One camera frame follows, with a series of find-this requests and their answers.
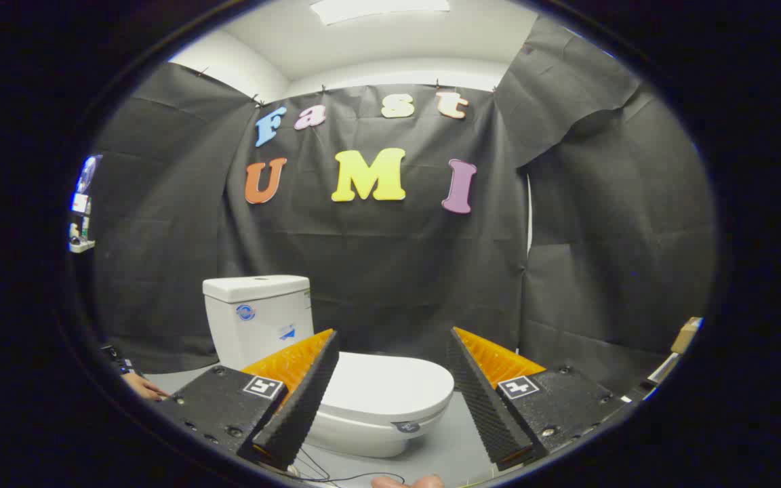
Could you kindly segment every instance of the finger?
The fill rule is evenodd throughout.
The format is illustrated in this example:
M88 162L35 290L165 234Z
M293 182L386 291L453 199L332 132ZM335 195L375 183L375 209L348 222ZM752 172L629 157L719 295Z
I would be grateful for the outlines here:
M409 485L403 485L396 479L388 478L387 476L373 478L369 484L372 485L372 488L409 488Z
M412 488L444 488L444 482L436 475L424 476L418 479Z
M159 393L162 396L165 396L165 397L169 397L170 396L169 394L167 394L164 391L162 391L161 388L159 388L158 386L153 385L149 381L146 381L146 387L148 387L150 390L152 390L152 391L154 391L156 393Z

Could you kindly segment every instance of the black curtain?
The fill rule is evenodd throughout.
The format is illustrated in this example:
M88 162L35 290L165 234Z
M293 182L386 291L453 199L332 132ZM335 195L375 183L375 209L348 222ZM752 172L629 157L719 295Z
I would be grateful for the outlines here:
M697 150L647 86L527 166L532 247L521 352L627 391L706 309L713 198Z
M716 231L702 161L651 87L544 18L496 97L515 127L543 127L515 138L533 207L520 353L627 391L706 308Z
M216 361L201 281L217 273L218 207L254 103L177 64L158 68L98 136L90 188L100 328L147 373Z
M437 92L468 101L465 118L439 113ZM410 117L385 118L382 99L409 94ZM302 110L322 104L326 121L295 130ZM247 130L228 175L221 207L223 276L291 274L312 283L316 331L332 327L351 352L406 355L444 364L447 331L466 328L514 349L526 259L524 173L493 93L422 85L347 87L271 104L286 107L277 135L255 148ZM402 148L402 201L332 201L335 155L357 150L371 164ZM270 201L245 201L245 167L284 157ZM458 159L477 167L470 213L442 207ZM266 188L270 171L261 174Z
M467 100L465 118L439 113L437 92ZM383 117L391 94L411 95L414 113ZM294 129L315 105L326 120ZM256 148L258 120L280 107ZM372 164L385 148L405 151L405 198L332 201L338 152ZM347 87L256 108L168 64L96 152L99 321L148 373L216 361L203 280L291 274L312 281L315 329L340 331L344 351L444 364L457 325L621 391L663 361L709 291L713 211L694 146L649 87L545 18L495 93ZM247 166L278 158L275 195L248 203ZM477 167L469 213L441 205L452 159Z

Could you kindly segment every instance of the cable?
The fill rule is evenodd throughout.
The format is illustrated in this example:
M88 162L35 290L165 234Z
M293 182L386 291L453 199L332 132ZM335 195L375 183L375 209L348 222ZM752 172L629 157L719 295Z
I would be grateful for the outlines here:
M405 478L403 478L402 476L400 476L400 475L398 475L396 473L392 473L392 472L365 472L363 474L350 476L350 478L334 478L334 479L330 479L329 476L331 476L331 475L329 475L329 473L327 472L326 469L321 467L321 464L317 463L317 461L314 460L313 457L309 455L309 452L306 452L303 449L303 447L300 448L300 451L303 452L303 454L306 454L306 456L309 458L310 461L313 461L313 463L317 467L315 472L318 472L320 474L319 470L321 470L323 473L325 473L325 478L301 478L301 476L289 476L289 475L286 474L285 476L288 476L288 478L300 479L300 481L314 481L316 483L331 483L331 484L334 484L334 481L347 481L349 479L360 478L360 476L369 476L371 474L389 474L391 476L396 476L397 478L399 478L401 480L400 482L403 485L405 485ZM309 464L307 464L306 461L304 461L304 460L300 460L300 462L303 463L303 464L306 464L307 466L309 466Z
M319 476L324 476L326 479L329 479L329 477L331 476L331 473L328 473L327 470L324 469L321 466L321 464L319 464L316 460L314 460L313 457L309 455L309 452L306 452L306 449L301 447L300 450L303 451L303 454L306 454L306 456L309 458L310 461L312 461L313 464L315 464L316 469L313 469L313 467L310 466L310 464L306 463L306 461L304 461L304 460L300 460L300 462L303 463L303 464L306 464L307 466L309 466L310 469L314 470L314 472L319 473ZM329 481L328 483L330 485L333 485L333 486L336 486L337 488L339 488L339 485L337 485L336 483L334 483L332 481Z
M392 473L392 472L365 472L365 473L362 473L362 474L359 474L359 475L350 476L349 478L334 478L334 479L323 479L323 478L311 479L311 478L298 478L298 476L288 476L288 475L285 475L285 476L288 476L288 478L291 478L291 479L300 479L300 481L315 481L315 482L318 482L318 483L329 483L329 482L332 482L332 481L347 481L349 479L360 478L360 476L369 476L371 474L389 474L391 476L396 476L397 478L401 479L403 485L405 485L405 478L403 478L402 476L400 476L400 475L398 475L396 473Z
M329 478L329 475L326 472L325 473L320 472L320 470L317 470L315 468L315 466L312 466L312 464L309 464L306 461L301 460L300 457L296 457L296 460L298 460L301 463L303 463L303 466L309 466L309 469L312 470L312 472L314 472L316 475L324 476L325 478Z
M312 463L313 463L313 464L315 464L315 466L317 467L317 469L316 469L316 472L317 472L317 473L319 473L319 475L322 475L322 473L323 473L323 475L322 475L322 476L324 476L325 478L329 478L329 477L331 476L331 475L330 475L330 474L327 472L327 470L326 470L326 469L324 469L323 467L321 467L321 464L317 463L317 461L316 461L316 460L314 460L314 459L313 459L313 457L309 455L309 452L306 452L306 449L304 449L303 447L301 447L301 448L300 448L300 451L301 451L301 452L303 452L303 454L306 454L306 456L309 458L309 460L310 460L310 461L312 461Z

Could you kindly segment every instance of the white toilet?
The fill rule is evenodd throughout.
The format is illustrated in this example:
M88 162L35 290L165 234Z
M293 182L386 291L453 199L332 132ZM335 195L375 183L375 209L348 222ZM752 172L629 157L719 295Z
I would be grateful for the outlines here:
M241 369L313 335L309 281L274 275L204 281L220 364ZM446 368L424 359L339 352L306 444L389 458L435 426L454 391Z
M424 359L339 352L305 443L389 458L442 418L454 392L446 368Z

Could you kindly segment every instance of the toilet lid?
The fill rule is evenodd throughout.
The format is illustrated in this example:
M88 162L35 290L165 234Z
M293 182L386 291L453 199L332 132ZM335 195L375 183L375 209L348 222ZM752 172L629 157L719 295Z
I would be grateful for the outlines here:
M352 420L418 420L444 408L454 378L436 363L339 352L321 410Z

